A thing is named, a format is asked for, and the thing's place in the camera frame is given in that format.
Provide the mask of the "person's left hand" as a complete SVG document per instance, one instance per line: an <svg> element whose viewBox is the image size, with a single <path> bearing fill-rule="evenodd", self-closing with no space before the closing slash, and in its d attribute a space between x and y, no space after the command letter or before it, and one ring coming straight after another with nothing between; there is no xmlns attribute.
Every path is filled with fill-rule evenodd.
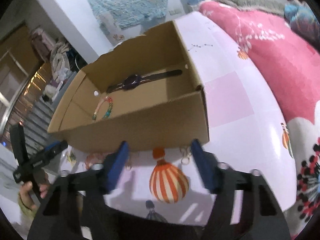
<svg viewBox="0 0 320 240"><path fill-rule="evenodd" d="M38 184L39 191L40 191L40 197L44 198L48 192L48 189L50 187L50 182L48 180L48 174L44 170L39 170L35 174L35 181ZM37 210L37 204L34 202L31 195L33 194L33 184L31 181L28 181L24 183L20 187L20 199L22 201L22 204L28 208L29 210L36 211Z"/></svg>

